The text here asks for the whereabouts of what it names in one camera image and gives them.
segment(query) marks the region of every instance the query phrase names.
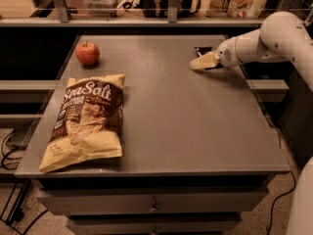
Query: red apple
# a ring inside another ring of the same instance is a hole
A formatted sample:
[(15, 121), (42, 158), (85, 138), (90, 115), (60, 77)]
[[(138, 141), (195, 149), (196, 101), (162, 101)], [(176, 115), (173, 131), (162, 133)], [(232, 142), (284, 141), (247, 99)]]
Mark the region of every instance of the red apple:
[(100, 51), (95, 43), (78, 43), (75, 54), (78, 61), (84, 66), (93, 66), (99, 61)]

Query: brown object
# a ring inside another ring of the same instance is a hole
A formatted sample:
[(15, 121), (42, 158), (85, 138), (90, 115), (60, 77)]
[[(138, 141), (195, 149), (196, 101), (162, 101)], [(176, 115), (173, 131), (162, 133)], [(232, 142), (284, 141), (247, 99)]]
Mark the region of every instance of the brown object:
[(39, 170), (120, 157), (125, 74), (70, 78)]

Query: white robotic arm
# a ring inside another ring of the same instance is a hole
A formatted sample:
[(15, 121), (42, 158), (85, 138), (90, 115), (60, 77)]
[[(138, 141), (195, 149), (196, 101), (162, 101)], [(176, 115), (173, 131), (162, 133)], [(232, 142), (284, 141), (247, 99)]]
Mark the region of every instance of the white robotic arm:
[(269, 16), (260, 29), (232, 37), (193, 61), (193, 70), (232, 67), (250, 62), (290, 61), (313, 91), (313, 40), (303, 22), (289, 12)]

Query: table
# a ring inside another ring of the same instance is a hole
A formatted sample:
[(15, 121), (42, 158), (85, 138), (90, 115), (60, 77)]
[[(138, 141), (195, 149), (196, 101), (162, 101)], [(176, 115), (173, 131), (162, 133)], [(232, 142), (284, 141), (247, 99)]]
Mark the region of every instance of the table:
[[(231, 229), (290, 167), (240, 67), (190, 69), (195, 47), (224, 39), (82, 34), (79, 42), (100, 47), (100, 62), (86, 69), (71, 54), (16, 176), (33, 180), (39, 201), (68, 216), (75, 234)], [(126, 73), (123, 156), (40, 173), (67, 79), (117, 73)]]

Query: drawer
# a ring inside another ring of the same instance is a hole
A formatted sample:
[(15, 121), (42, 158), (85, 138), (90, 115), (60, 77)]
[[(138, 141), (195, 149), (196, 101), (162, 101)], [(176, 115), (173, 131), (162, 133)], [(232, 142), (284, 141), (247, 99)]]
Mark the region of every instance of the drawer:
[(40, 191), (55, 215), (248, 212), (268, 193), (259, 189), (145, 189)]
[(192, 215), (129, 215), (70, 219), (67, 228), (76, 235), (95, 234), (198, 234), (233, 229), (241, 221), (234, 213)]

